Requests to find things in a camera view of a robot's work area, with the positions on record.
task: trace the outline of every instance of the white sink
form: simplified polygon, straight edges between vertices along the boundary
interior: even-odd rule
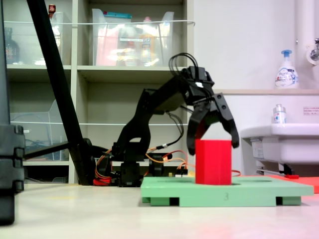
[[[319,124],[287,123],[252,127],[241,131],[250,139],[259,161],[286,164],[319,164]]]

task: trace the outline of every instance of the clear plastic container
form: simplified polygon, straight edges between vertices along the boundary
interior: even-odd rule
[[[93,65],[167,66],[172,55],[172,22],[107,24],[99,9],[92,9]],[[173,20],[166,12],[162,21]]]
[[[52,30],[63,65],[71,64],[71,31],[70,20],[63,12],[56,12],[51,20]],[[8,64],[45,65],[39,40],[31,23],[4,23],[6,54]],[[10,58],[12,47],[16,56]]]
[[[11,124],[23,127],[26,153],[67,140],[56,101],[53,102],[48,112],[10,113],[10,121]],[[68,157],[69,153],[66,149],[35,158],[34,160],[64,161],[68,160]]]

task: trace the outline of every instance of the black robotic arm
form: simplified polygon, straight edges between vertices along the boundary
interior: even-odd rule
[[[195,155],[195,140],[202,138],[209,126],[216,122],[221,122],[230,133],[232,146],[239,146],[234,118],[223,94],[214,94],[213,85],[214,82],[204,68],[191,66],[178,74],[175,72],[174,77],[158,90],[143,90],[134,117],[123,128],[112,147],[111,160],[124,162],[121,166],[122,186],[134,185],[130,180],[125,180],[123,174],[138,171],[136,162],[145,158],[151,140],[149,121],[152,115],[175,111],[184,104],[194,107],[193,111],[188,110],[192,112],[187,129],[187,148],[191,155]],[[134,138],[140,138],[140,142],[131,142]]]

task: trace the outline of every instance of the blue pump cap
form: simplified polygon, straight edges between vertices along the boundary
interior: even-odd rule
[[[291,50],[283,50],[283,51],[281,52],[281,54],[283,54],[284,57],[289,57],[289,54],[291,54],[291,53],[292,53]]]

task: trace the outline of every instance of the red cylinder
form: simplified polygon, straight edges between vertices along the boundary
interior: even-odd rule
[[[231,141],[201,140],[195,142],[195,182],[208,185],[231,185]]]

